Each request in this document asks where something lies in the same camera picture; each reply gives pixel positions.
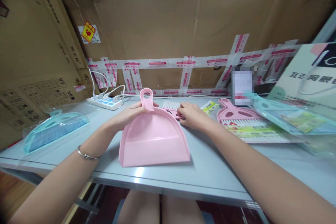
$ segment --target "light blue dustpan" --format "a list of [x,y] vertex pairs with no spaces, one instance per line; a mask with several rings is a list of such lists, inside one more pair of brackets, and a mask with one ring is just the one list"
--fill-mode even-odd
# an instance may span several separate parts
[[[275,123],[279,127],[283,128],[287,132],[293,135],[330,135],[336,134],[336,122],[329,120],[325,117],[313,114],[308,112],[307,110],[302,110],[298,107],[291,106],[288,104],[284,104],[274,100],[268,100],[261,98],[258,95],[254,96],[255,103],[253,108],[263,117],[268,119],[269,121]],[[295,113],[299,114],[301,112],[308,113],[312,118],[316,118],[318,121],[324,121],[313,128],[309,132],[303,133],[298,128],[294,127],[283,117],[290,117],[295,115]]]
[[77,112],[62,114],[62,110],[55,110],[50,113],[50,116],[25,138],[23,150],[26,155],[67,136],[89,123],[85,116]]

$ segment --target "hand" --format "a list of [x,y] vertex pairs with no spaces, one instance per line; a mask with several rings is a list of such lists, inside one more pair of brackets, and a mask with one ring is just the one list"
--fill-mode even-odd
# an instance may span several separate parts
[[181,107],[177,109],[177,115],[185,117],[180,119],[181,125],[188,126],[195,130],[204,131],[213,120],[205,114],[196,104],[181,103]]
[[149,112],[145,107],[142,107],[141,102],[132,104],[130,107],[121,111],[118,115],[107,121],[109,125],[117,127],[118,130],[123,130],[124,127],[130,124],[138,115]]

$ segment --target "power strip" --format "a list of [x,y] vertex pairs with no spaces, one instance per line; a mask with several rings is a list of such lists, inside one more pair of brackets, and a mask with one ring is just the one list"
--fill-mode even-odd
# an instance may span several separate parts
[[99,106],[99,107],[103,107],[105,109],[110,109],[110,110],[116,110],[118,108],[120,108],[124,103],[122,100],[119,100],[117,102],[113,102],[113,98],[109,98],[107,100],[95,100],[93,97],[87,99],[88,103]]

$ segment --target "yellow sticker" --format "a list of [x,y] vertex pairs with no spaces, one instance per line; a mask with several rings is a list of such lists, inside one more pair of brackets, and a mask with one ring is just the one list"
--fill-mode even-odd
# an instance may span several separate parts
[[85,38],[87,42],[91,43],[95,31],[96,29],[89,22],[86,22],[82,32],[82,37]]

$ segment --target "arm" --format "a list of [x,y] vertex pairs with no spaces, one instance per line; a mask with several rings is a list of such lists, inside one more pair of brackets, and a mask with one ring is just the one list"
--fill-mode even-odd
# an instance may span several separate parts
[[[147,110],[141,103],[133,104],[100,126],[80,147],[83,154],[100,157],[115,134],[123,130],[135,117]],[[22,223],[61,223],[75,202],[85,183],[98,164],[98,160],[82,158],[72,152],[36,187],[9,221]]]
[[197,105],[181,103],[182,125],[204,132],[252,197],[275,223],[336,223],[336,208],[315,191],[213,121]]

